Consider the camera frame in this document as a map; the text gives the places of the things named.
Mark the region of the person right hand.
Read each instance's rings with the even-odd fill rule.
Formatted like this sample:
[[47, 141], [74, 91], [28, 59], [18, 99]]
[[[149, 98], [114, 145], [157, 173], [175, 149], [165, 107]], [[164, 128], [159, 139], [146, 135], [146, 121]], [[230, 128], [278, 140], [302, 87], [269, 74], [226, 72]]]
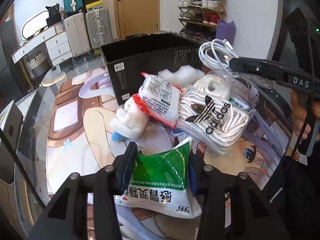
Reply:
[[[295, 90], [291, 90], [291, 107], [292, 107], [292, 119], [293, 119], [293, 129], [296, 135], [299, 135], [306, 115], [307, 111], [299, 104], [298, 94]], [[312, 110], [316, 118], [319, 118], [320, 115], [320, 104], [319, 102], [314, 102], [312, 106]]]

